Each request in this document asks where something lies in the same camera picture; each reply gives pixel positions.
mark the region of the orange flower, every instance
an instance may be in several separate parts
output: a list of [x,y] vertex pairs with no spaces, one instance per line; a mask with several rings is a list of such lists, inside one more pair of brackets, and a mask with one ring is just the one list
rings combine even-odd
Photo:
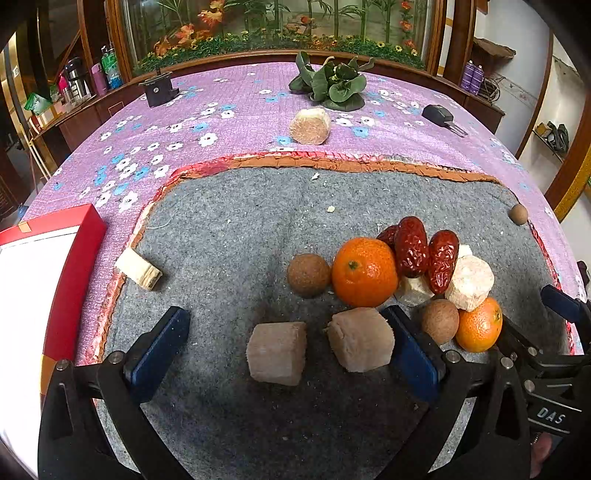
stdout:
[[209,28],[212,28],[216,23],[222,21],[222,13],[220,11],[210,12],[208,10],[202,10],[198,17],[201,18]]
[[171,47],[172,45],[170,44],[167,36],[165,35],[161,41],[156,42],[156,44],[154,45],[154,53],[158,57],[161,57],[163,55],[166,55],[166,52],[168,52]]
[[180,39],[178,43],[184,43],[184,40],[187,40],[191,35],[193,35],[194,31],[195,27],[192,23],[190,23],[189,25],[183,25],[174,35]]

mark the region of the pink bottle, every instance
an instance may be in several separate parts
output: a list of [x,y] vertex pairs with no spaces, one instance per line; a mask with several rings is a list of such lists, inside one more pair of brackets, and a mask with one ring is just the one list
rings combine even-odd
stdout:
[[106,94],[108,90],[103,67],[99,62],[96,65],[93,65],[90,71],[92,72],[92,76],[95,79],[96,94],[101,97]]

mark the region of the dried red date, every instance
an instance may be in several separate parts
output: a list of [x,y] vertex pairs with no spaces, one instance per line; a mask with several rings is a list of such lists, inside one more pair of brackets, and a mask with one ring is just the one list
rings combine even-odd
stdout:
[[437,295],[447,290],[456,268],[459,249],[460,241],[451,230],[440,230],[431,238],[427,283],[434,294]]
[[394,237],[396,236],[396,232],[398,232],[398,225],[390,225],[378,235],[378,240],[387,244],[394,251]]
[[404,217],[394,237],[394,256],[398,273],[408,278],[420,277],[429,266],[427,234],[417,217]]

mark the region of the artificial plant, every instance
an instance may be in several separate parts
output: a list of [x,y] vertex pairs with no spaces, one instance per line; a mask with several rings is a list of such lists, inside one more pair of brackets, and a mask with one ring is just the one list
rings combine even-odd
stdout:
[[299,52],[295,64],[300,74],[290,82],[290,90],[306,93],[310,100],[331,110],[351,112],[360,109],[365,105],[360,93],[363,92],[367,80],[359,72],[372,68],[374,59],[358,65],[357,57],[354,57],[348,64],[340,63],[336,66],[333,59],[334,57],[328,57],[320,70],[315,72],[308,54],[305,51]]

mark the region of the orange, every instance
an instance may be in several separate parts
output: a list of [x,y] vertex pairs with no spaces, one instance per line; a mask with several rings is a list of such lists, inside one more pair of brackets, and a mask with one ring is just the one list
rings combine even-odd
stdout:
[[332,283],[352,307],[377,307],[398,288],[392,249],[375,238],[352,238],[336,254]]
[[503,326],[503,313],[495,299],[488,297],[475,310],[459,313],[456,340],[464,350],[479,353],[495,344]]

